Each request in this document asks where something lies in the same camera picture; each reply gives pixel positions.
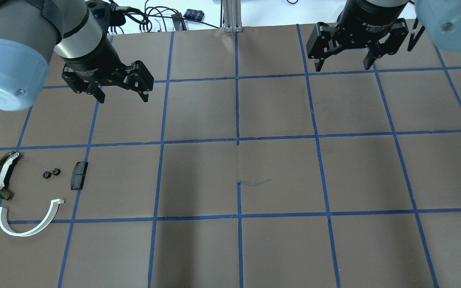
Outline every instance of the black wheel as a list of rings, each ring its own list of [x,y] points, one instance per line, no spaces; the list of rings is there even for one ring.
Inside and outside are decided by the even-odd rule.
[[[60,175],[60,173],[62,173],[62,170],[59,170],[58,168],[54,168],[51,173],[55,176],[58,176]]]

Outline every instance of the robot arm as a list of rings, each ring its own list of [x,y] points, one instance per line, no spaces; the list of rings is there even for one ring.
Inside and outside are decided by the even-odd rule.
[[[337,25],[318,22],[306,44],[307,57],[321,71],[325,60],[346,49],[369,48],[364,68],[376,59],[394,55],[410,33],[403,18],[398,18],[409,0],[347,0]],[[415,11],[424,27],[410,38],[408,51],[426,29],[437,47],[461,51],[461,0],[416,0]]]
[[[106,37],[111,21],[125,21],[118,8],[102,0],[0,0],[0,109],[33,105],[53,50],[75,93],[103,103],[99,86],[119,86],[147,102],[154,78],[141,61],[124,65]]]

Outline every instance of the white bracket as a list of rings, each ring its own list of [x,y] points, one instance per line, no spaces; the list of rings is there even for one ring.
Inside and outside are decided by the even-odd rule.
[[[223,20],[226,32],[242,32],[241,0],[223,0]]]
[[[13,231],[10,226],[8,225],[7,221],[7,213],[8,209],[4,207],[0,207],[0,227],[1,229],[8,235],[17,236],[17,237],[28,237],[31,235],[35,235],[38,232],[44,230],[51,221],[53,221],[56,212],[58,211],[58,205],[64,203],[62,199],[55,199],[51,200],[51,205],[49,205],[49,211],[46,214],[46,217],[40,224],[38,224],[35,228],[31,229],[28,232],[17,233]]]

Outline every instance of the dark checkered object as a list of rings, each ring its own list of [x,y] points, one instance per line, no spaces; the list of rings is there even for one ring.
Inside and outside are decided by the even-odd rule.
[[[184,18],[196,20],[196,21],[202,21],[202,19],[204,18],[204,13],[201,10],[188,9],[186,10],[186,13],[184,14]]]

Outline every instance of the black strap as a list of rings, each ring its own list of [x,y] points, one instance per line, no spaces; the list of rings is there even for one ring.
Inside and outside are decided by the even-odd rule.
[[[61,13],[58,6],[52,0],[27,0],[31,5],[35,6],[42,12],[42,17],[51,22],[58,32],[57,44],[62,41],[64,31],[64,15]]]

